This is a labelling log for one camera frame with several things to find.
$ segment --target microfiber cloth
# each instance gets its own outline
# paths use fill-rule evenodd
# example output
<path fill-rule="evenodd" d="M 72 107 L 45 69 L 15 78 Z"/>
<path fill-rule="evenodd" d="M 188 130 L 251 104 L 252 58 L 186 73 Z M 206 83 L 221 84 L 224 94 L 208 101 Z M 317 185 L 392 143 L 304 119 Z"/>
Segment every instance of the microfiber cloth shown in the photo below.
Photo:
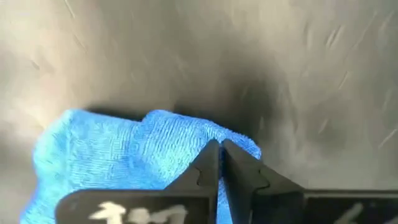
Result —
<path fill-rule="evenodd" d="M 38 184 L 21 223 L 54 224 L 58 201 L 80 189 L 164 189 L 211 139 L 260 158 L 252 140 L 205 119 L 155 110 L 137 122 L 68 110 L 35 146 Z M 218 192 L 217 223 L 231 224 L 222 180 Z"/>

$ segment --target metal surface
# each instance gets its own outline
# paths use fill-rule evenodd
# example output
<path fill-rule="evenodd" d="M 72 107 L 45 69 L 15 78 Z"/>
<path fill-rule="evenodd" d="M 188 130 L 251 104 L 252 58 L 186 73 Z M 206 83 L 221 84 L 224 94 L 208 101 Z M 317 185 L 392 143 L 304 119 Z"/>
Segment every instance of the metal surface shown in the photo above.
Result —
<path fill-rule="evenodd" d="M 305 187 L 398 187 L 398 2 L 0 0 L 0 209 L 68 108 L 162 108 L 247 134 Z"/>

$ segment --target black plastic tool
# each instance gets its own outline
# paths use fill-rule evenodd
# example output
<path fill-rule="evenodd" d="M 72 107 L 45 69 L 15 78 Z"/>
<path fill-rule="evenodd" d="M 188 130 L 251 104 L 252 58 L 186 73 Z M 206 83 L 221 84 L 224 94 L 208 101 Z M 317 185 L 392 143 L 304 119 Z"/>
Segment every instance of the black plastic tool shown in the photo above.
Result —
<path fill-rule="evenodd" d="M 215 224 L 220 152 L 233 224 L 397 224 L 398 191 L 307 190 L 230 140 L 210 141 L 165 190 L 82 190 L 58 224 Z"/>
<path fill-rule="evenodd" d="M 234 224 L 397 224 L 398 191 L 307 190 L 223 142 Z"/>

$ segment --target scratch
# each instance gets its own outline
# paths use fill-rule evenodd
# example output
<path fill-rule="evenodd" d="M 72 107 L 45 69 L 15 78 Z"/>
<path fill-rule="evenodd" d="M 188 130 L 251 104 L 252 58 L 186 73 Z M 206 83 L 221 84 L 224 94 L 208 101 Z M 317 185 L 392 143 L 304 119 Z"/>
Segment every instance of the scratch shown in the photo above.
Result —
<path fill-rule="evenodd" d="M 326 47 L 329 49 L 334 48 L 336 43 L 339 41 L 341 34 L 344 31 L 344 26 L 339 26 L 337 29 L 335 29 L 330 35 L 329 38 L 326 42 Z"/>
<path fill-rule="evenodd" d="M 391 94 L 392 94 L 392 90 L 388 89 L 387 93 L 386 93 L 386 96 L 384 97 L 384 103 L 383 103 L 383 106 L 381 108 L 381 111 L 383 111 L 383 112 L 386 111 L 387 105 L 388 105 L 388 103 L 390 102 L 390 99 L 391 99 Z"/>
<path fill-rule="evenodd" d="M 307 21 L 304 25 L 304 30 L 303 30 L 303 39 L 304 39 L 304 44 L 307 46 L 307 49 L 311 49 L 312 47 L 312 33 L 310 31 L 310 23 Z"/>
<path fill-rule="evenodd" d="M 184 73 L 185 63 L 182 61 L 181 57 L 179 55 L 175 55 L 174 59 L 178 70 Z"/>
<path fill-rule="evenodd" d="M 86 51 L 86 47 L 81 43 L 80 39 L 79 39 L 76 35 L 73 35 L 73 40 L 75 41 L 75 43 L 77 44 L 77 46 L 79 46 L 79 47 L 82 48 L 84 51 Z"/>
<path fill-rule="evenodd" d="M 376 18 L 377 13 L 375 12 L 373 14 L 372 19 L 368 22 L 368 24 L 366 25 L 365 29 L 362 31 L 362 34 L 359 36 L 359 39 L 356 41 L 356 43 L 353 45 L 353 47 L 351 48 L 356 49 L 358 47 L 358 45 L 362 42 L 362 40 L 365 38 L 366 33 L 368 32 L 368 30 L 370 29 L 374 19 Z"/>
<path fill-rule="evenodd" d="M 113 47 L 114 50 L 119 50 L 119 43 L 117 40 L 115 40 L 115 38 L 111 38 L 111 45 Z"/>
<path fill-rule="evenodd" d="M 358 217 L 358 215 L 363 210 L 363 204 L 356 203 L 352 208 L 347 210 L 338 220 L 334 222 L 334 224 L 347 224 L 352 223 L 352 221 Z"/>
<path fill-rule="evenodd" d="M 134 72 L 130 72 L 130 78 L 133 82 L 136 82 L 136 76 L 135 76 Z"/>
<path fill-rule="evenodd" d="M 304 69 L 302 70 L 302 72 L 300 73 L 300 76 L 301 76 L 302 78 L 308 77 L 308 76 L 309 76 L 309 73 L 310 73 L 309 67 L 308 67 L 308 65 L 306 65 L 306 66 L 304 67 Z"/>
<path fill-rule="evenodd" d="M 235 16 L 235 8 L 234 8 L 234 6 L 233 6 L 233 4 L 229 4 L 229 6 L 230 6 L 230 8 L 229 8 L 229 10 L 230 10 L 230 15 L 231 15 L 231 18 L 234 18 L 234 16 Z"/>
<path fill-rule="evenodd" d="M 182 13 L 182 11 L 181 11 L 181 7 L 180 7 L 180 4 L 179 4 L 179 2 L 175 2 L 175 4 L 174 4 L 174 6 L 175 6 L 175 9 L 176 9 L 176 11 L 177 11 L 177 14 L 178 15 L 181 15 Z"/>
<path fill-rule="evenodd" d="M 385 31 L 386 27 L 388 26 L 388 23 L 390 23 L 392 16 L 394 15 L 394 11 L 392 11 L 386 19 L 381 23 L 379 32 Z"/>
<path fill-rule="evenodd" d="M 393 137 L 393 135 L 398 131 L 398 129 L 394 129 L 390 132 L 390 134 L 387 135 L 387 137 L 384 138 L 384 140 L 379 144 L 379 147 L 377 147 L 378 149 L 381 149 L 383 147 L 383 145 L 388 142 L 388 140 L 390 140 L 390 138 Z"/>
<path fill-rule="evenodd" d="M 72 9 L 72 7 L 71 7 L 71 5 L 69 3 L 69 0 L 63 0 L 63 1 L 64 1 L 65 5 L 67 6 L 67 8 L 69 10 L 69 13 L 72 16 L 72 18 L 75 18 L 75 13 L 73 12 L 73 9 Z"/>
<path fill-rule="evenodd" d="M 329 123 L 329 118 L 325 119 L 325 120 L 322 122 L 321 126 L 319 127 L 318 134 L 322 133 L 322 131 L 325 130 L 326 125 L 327 125 L 328 123 Z"/>
<path fill-rule="evenodd" d="M 264 121 L 264 117 L 261 116 L 260 117 L 260 122 L 259 122 L 259 131 L 263 130 L 265 126 L 266 126 L 266 124 L 265 124 L 265 121 Z"/>
<path fill-rule="evenodd" d="M 32 66 L 36 69 L 36 70 L 40 70 L 40 66 L 34 62 L 33 60 L 30 61 L 32 63 Z"/>
<path fill-rule="evenodd" d="M 398 217 L 393 218 L 392 220 L 386 222 L 385 224 L 398 224 Z"/>
<path fill-rule="evenodd" d="M 248 90 L 249 90 L 248 85 L 243 88 L 243 91 L 241 93 L 241 100 L 243 100 L 246 97 L 246 95 L 248 94 Z"/>
<path fill-rule="evenodd" d="M 142 61 L 144 62 L 145 65 L 149 65 L 149 61 L 146 55 L 142 55 Z"/>
<path fill-rule="evenodd" d="M 44 73 L 54 74 L 56 69 L 43 53 L 42 46 L 37 48 L 35 54 L 35 62 L 37 62 L 36 64 L 39 65 L 41 71 L 43 71 Z"/>
<path fill-rule="evenodd" d="M 131 16 L 131 20 L 134 21 L 134 12 L 132 10 L 130 10 L 130 16 Z"/>
<path fill-rule="evenodd" d="M 348 79 L 349 76 L 350 76 L 350 72 L 347 71 L 347 72 L 344 74 L 344 77 L 343 77 L 342 81 L 340 82 L 340 85 L 338 85 L 338 89 L 339 89 L 339 90 L 340 90 L 340 89 L 343 87 L 343 85 L 346 83 L 346 81 L 347 81 L 347 79 Z"/>

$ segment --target white marking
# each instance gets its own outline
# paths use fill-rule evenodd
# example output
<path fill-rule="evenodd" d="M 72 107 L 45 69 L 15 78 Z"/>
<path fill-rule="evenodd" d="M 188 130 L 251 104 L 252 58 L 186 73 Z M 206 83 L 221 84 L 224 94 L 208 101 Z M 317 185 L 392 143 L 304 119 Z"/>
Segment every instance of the white marking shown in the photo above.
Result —
<path fill-rule="evenodd" d="M 91 214 L 88 218 L 91 220 L 106 220 L 107 224 L 123 224 L 123 215 L 126 209 L 113 202 L 103 202 L 99 205 L 102 210 Z M 149 213 L 146 208 L 131 209 L 127 221 L 135 224 L 165 223 L 184 224 L 188 212 L 183 205 L 175 205 L 159 212 Z"/>
<path fill-rule="evenodd" d="M 103 202 L 99 205 L 102 210 L 91 214 L 88 218 L 91 220 L 106 220 L 107 224 L 122 224 L 122 215 L 126 209 L 113 202 Z"/>

